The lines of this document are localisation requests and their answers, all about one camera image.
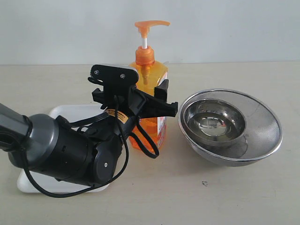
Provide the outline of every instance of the table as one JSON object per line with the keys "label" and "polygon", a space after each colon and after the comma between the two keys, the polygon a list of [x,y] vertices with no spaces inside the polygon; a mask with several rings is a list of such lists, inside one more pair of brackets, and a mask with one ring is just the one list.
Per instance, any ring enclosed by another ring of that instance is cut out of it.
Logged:
{"label": "table", "polygon": [[[195,153],[177,118],[157,159],[130,149],[124,174],[100,193],[67,199],[24,194],[20,173],[0,152],[0,224],[299,224],[300,62],[169,64],[168,102],[209,88],[243,91],[279,117],[279,151],[245,167],[221,167]],[[0,66],[0,102],[21,114],[96,104],[91,65]],[[122,166],[124,154],[119,160]]]}

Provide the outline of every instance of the orange soap bottle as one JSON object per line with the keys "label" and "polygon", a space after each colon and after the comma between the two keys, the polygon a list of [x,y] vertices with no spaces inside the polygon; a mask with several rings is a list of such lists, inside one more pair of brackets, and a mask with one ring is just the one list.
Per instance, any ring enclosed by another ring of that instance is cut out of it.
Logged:
{"label": "orange soap bottle", "polygon": [[[168,68],[163,63],[154,60],[154,51],[147,44],[147,35],[150,27],[157,25],[169,26],[170,23],[158,20],[135,23],[135,26],[142,36],[142,45],[139,46],[135,52],[135,62],[129,65],[136,68],[139,74],[139,81],[136,84],[137,88],[152,96],[154,95],[154,88],[160,85],[162,81],[168,77]],[[140,124],[159,148],[165,139],[166,117],[141,119]],[[153,152],[150,144],[136,127],[133,132],[139,137],[144,146],[149,151]],[[132,137],[129,137],[129,140],[134,148],[140,149]]]}

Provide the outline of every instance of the metal bowl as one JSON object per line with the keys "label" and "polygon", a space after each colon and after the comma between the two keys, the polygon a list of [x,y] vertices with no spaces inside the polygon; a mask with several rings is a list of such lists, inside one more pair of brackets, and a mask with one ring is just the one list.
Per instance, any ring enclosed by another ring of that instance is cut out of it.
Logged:
{"label": "metal bowl", "polygon": [[201,99],[192,102],[182,113],[186,132],[198,144],[225,147],[243,138],[245,117],[228,102]]}
{"label": "metal bowl", "polygon": [[[193,103],[206,99],[225,102],[243,115],[245,129],[233,145],[212,146],[191,135],[186,111]],[[179,109],[178,122],[190,146],[218,165],[243,166],[257,162],[276,152],[283,139],[282,127],[274,112],[260,100],[235,90],[210,89],[191,95]]]}

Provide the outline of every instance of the yellow label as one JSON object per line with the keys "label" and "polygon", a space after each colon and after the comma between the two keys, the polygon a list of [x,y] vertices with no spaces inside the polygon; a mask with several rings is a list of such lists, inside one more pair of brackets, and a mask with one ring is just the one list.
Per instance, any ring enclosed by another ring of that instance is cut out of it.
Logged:
{"label": "yellow label", "polygon": [[[113,116],[114,117],[114,113],[115,113],[115,110],[114,109],[106,109],[105,112],[110,115],[110,116]],[[118,119],[122,122],[122,123],[126,123],[127,120],[128,120],[128,116],[125,115],[124,113],[118,111]]]}

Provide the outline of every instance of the white tray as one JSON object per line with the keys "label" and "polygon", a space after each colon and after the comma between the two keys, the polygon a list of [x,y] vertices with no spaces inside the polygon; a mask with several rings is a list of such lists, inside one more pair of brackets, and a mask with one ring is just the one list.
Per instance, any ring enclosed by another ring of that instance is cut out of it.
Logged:
{"label": "white tray", "polygon": [[[52,109],[49,115],[53,118],[61,115],[68,121],[74,122],[100,114],[101,112],[103,112],[100,107],[101,105],[60,105]],[[69,193],[87,188],[87,186],[79,184],[72,184],[64,181],[58,182],[53,177],[42,175],[36,172],[31,172],[31,174],[41,187],[53,193]],[[27,179],[24,170],[22,170],[20,173],[17,181],[17,186],[20,191],[25,193],[39,193],[39,191],[37,191]],[[107,186],[108,185],[92,190],[90,192],[102,191],[107,188]]]}

